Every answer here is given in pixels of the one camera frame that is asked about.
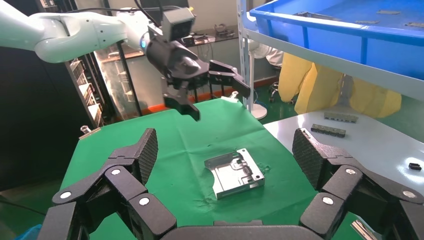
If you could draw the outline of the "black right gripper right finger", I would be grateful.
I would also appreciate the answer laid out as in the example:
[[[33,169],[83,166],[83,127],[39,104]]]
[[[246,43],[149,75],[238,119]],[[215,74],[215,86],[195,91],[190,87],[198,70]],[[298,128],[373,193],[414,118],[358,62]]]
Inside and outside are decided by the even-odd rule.
[[[324,240],[337,232],[347,213],[359,216],[384,240],[424,237],[424,197],[366,169],[344,149],[318,142],[307,129],[294,132],[292,154],[316,196],[301,226]]]

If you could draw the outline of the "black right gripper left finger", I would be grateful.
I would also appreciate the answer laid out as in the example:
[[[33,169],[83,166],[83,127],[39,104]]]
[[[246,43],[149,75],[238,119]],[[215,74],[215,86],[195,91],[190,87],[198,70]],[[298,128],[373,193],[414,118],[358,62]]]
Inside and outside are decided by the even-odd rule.
[[[98,171],[59,190],[38,239],[87,240],[113,214],[138,240],[159,240],[175,229],[175,216],[146,187],[158,150],[157,132],[147,128],[135,144],[115,149]]]

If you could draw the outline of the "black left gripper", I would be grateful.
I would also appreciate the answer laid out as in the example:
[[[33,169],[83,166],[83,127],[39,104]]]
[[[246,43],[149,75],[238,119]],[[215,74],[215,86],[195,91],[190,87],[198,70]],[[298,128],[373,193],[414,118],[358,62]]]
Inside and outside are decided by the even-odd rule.
[[[209,82],[232,87],[246,99],[251,95],[251,88],[235,67],[217,60],[210,60],[208,64],[178,41],[167,42],[158,35],[146,33],[145,56],[162,75],[160,86],[165,107],[188,115],[195,121],[200,121],[201,115],[190,102],[188,91]],[[177,93],[169,92],[169,87],[177,90]]]

